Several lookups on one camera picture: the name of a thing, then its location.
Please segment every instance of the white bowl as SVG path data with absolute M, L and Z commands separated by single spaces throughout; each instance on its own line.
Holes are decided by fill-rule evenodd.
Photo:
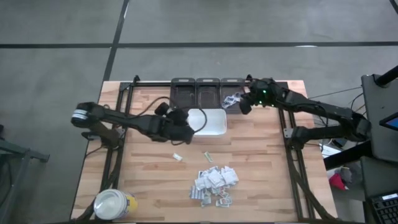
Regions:
M 219 136 L 226 132 L 226 113 L 223 109 L 203 109 L 207 116 L 206 126 L 195 136 Z M 196 131 L 205 123 L 205 115 L 199 109 L 188 111 L 188 124 Z

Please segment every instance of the concrete floor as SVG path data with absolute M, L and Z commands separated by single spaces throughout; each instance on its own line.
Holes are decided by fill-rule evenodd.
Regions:
M 2 0 L 0 44 L 111 43 L 122 3 Z M 388 0 L 132 0 L 120 42 L 398 41 L 397 20 Z M 108 56 L 109 49 L 0 49 L 4 137 L 51 154 L 47 164 L 32 161 L 13 223 L 68 220 L 87 144 L 70 116 L 78 102 L 98 99 Z M 360 86 L 361 75 L 397 62 L 398 47 L 119 49 L 110 80 L 250 73 L 304 80 L 315 96 Z M 319 100 L 347 106 L 359 93 Z M 336 204 L 342 219 L 356 220 L 345 208 L 352 205 L 339 197 Z

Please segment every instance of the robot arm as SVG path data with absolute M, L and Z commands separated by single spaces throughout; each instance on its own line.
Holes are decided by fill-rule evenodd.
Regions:
M 365 141 L 368 138 L 370 122 L 361 114 L 349 108 L 333 106 L 319 101 L 309 100 L 300 93 L 279 86 L 271 78 L 252 80 L 250 92 L 242 95 L 239 107 L 243 114 L 251 111 L 251 106 L 273 106 L 286 111 L 307 112 L 314 115 L 334 119 L 338 126 L 312 128 L 296 127 L 284 130 L 289 142 L 296 149 L 302 149 L 311 139 L 347 138 L 350 141 Z
M 178 121 L 170 119 L 170 114 L 173 118 L 173 113 L 178 114 Z M 103 144 L 110 148 L 116 148 L 121 144 L 120 133 L 115 129 L 108 129 L 102 121 L 136 129 L 152 141 L 171 140 L 190 144 L 194 131 L 185 121 L 187 117 L 188 115 L 182 110 L 171 112 L 166 117 L 157 114 L 125 116 L 122 112 L 105 108 L 94 102 L 87 102 L 77 105 L 71 122 L 76 127 L 90 129 L 101 138 Z

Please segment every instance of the butcher block tabletop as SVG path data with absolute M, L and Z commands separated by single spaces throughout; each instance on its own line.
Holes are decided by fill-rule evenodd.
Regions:
M 303 81 L 285 82 L 291 90 L 306 95 Z M 115 109 L 119 84 L 104 82 L 98 103 Z M 140 113 L 160 96 L 170 96 L 170 87 L 134 87 L 130 113 Z M 154 114 L 160 102 L 147 113 Z M 295 119 L 297 126 L 314 126 L 310 114 L 295 113 Z M 100 145 L 98 140 L 91 141 L 87 152 Z M 212 163 L 203 155 L 206 151 Z M 302 152 L 311 191 L 336 217 L 320 148 L 306 145 Z M 173 153 L 182 156 L 182 161 L 174 159 Z M 106 150 L 101 149 L 85 159 L 71 218 L 81 215 L 99 192 L 105 158 Z M 229 166 L 238 175 L 239 182 L 228 189 L 233 199 L 229 208 L 216 207 L 215 200 L 213 205 L 202 208 L 200 200 L 189 197 L 198 171 L 213 166 Z M 216 138 L 194 137 L 189 145 L 152 142 L 128 129 L 118 189 L 135 195 L 138 209 L 115 222 L 297 221 L 278 110 L 271 107 L 253 107 L 248 115 L 227 114 L 226 134 Z M 301 191 L 300 199 L 306 217 Z

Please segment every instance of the pile of packets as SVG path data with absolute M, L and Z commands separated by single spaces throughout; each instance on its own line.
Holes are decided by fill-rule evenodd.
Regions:
M 241 101 L 241 93 L 235 93 L 232 96 L 227 96 L 224 99 L 224 102 L 222 102 L 221 106 L 226 109 L 229 108 L 230 106 L 234 105 L 237 102 Z
M 220 196 L 216 201 L 217 207 L 228 208 L 232 204 L 232 198 L 226 192 L 239 181 L 235 170 L 225 166 L 219 170 L 218 166 L 205 171 L 199 171 L 195 185 L 192 186 L 190 197 L 200 199 L 201 206 L 211 205 L 211 195 Z

